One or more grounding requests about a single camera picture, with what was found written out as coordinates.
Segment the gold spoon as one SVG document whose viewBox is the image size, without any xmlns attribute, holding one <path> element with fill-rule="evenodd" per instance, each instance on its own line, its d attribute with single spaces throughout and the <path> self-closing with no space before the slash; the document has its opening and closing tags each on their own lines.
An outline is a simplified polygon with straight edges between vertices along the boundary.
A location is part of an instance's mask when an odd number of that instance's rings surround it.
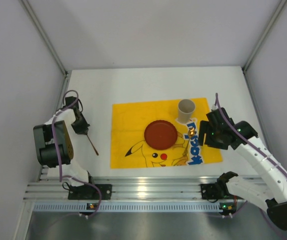
<svg viewBox="0 0 287 240">
<path fill-rule="evenodd" d="M 183 152 L 183 156 L 186 156 L 188 154 L 188 147 L 189 147 L 189 144 L 190 144 L 190 141 L 191 141 L 191 138 L 196 134 L 196 128 L 195 127 L 191 127 L 188 129 L 188 132 L 187 132 L 187 136 L 188 136 L 188 140 L 187 140 L 187 145 L 184 149 L 184 152 Z"/>
</svg>

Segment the beige paper cup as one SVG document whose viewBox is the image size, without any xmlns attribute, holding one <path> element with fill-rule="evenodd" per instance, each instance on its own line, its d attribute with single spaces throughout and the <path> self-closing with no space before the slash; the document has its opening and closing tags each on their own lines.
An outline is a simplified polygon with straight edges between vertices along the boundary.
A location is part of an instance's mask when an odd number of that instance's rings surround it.
<svg viewBox="0 0 287 240">
<path fill-rule="evenodd" d="M 182 99 L 178 103 L 178 122 L 186 124 L 190 121 L 194 111 L 196 109 L 195 103 L 190 99 Z"/>
</svg>

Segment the gold fork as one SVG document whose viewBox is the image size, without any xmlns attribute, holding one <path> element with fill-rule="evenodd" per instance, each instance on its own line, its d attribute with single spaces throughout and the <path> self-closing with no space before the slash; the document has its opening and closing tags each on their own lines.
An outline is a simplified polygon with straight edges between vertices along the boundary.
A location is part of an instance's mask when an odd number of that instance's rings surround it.
<svg viewBox="0 0 287 240">
<path fill-rule="evenodd" d="M 92 146 L 92 148 L 93 148 L 95 154 L 96 154 L 97 156 L 99 156 L 99 152 L 97 151 L 96 147 L 94 146 L 93 142 L 91 141 L 89 135 L 86 134 L 86 136 L 87 136 L 87 139 L 89 140 L 89 142 L 90 142 L 90 144 L 91 144 L 91 146 Z"/>
</svg>

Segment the red round plate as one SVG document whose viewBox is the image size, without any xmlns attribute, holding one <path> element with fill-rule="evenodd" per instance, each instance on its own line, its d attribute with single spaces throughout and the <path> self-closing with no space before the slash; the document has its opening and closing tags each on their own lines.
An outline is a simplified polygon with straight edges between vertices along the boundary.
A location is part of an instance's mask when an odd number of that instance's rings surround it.
<svg viewBox="0 0 287 240">
<path fill-rule="evenodd" d="M 155 150 L 167 150 L 176 143 L 177 139 L 176 127 L 166 120 L 155 120 L 144 130 L 145 142 Z"/>
</svg>

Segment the yellow pikachu cloth placemat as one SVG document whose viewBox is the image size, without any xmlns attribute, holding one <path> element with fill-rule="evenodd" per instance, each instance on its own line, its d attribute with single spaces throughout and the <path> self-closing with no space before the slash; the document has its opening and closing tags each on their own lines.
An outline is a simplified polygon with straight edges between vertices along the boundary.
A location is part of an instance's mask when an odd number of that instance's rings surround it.
<svg viewBox="0 0 287 240">
<path fill-rule="evenodd" d="M 112 169 L 136 169 L 195 166 L 223 161 L 219 149 L 200 146 L 198 134 L 190 140 L 188 153 L 183 152 L 188 142 L 188 130 L 198 131 L 200 122 L 210 111 L 206 98 L 194 98 L 195 104 L 189 122 L 178 122 L 178 99 L 148 102 L 120 103 L 112 106 L 111 155 Z M 177 130 L 176 143 L 165 150 L 151 148 L 144 139 L 148 124 L 156 120 L 172 123 Z"/>
</svg>

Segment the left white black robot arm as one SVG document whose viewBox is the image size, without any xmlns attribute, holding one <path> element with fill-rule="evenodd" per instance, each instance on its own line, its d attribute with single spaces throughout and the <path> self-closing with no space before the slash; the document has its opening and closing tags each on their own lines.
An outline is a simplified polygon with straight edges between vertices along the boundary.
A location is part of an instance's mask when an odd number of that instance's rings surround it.
<svg viewBox="0 0 287 240">
<path fill-rule="evenodd" d="M 83 105 L 74 96 L 65 97 L 63 107 L 47 122 L 33 127 L 36 157 L 49 168 L 51 177 L 68 179 L 73 187 L 92 183 L 90 173 L 78 163 L 80 136 L 86 136 L 90 125 L 83 116 Z"/>
</svg>

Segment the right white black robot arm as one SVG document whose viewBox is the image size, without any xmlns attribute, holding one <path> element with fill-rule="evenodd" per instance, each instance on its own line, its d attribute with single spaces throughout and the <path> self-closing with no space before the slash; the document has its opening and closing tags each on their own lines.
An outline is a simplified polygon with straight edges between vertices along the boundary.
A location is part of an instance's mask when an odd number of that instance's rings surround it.
<svg viewBox="0 0 287 240">
<path fill-rule="evenodd" d="M 206 115 L 199 125 L 198 143 L 211 148 L 232 148 L 242 156 L 264 181 L 265 187 L 229 171 L 216 182 L 201 185 L 204 200 L 218 201 L 236 196 L 266 212 L 279 229 L 287 230 L 287 171 L 269 152 L 255 129 L 246 121 L 234 123 L 220 107 Z"/>
</svg>

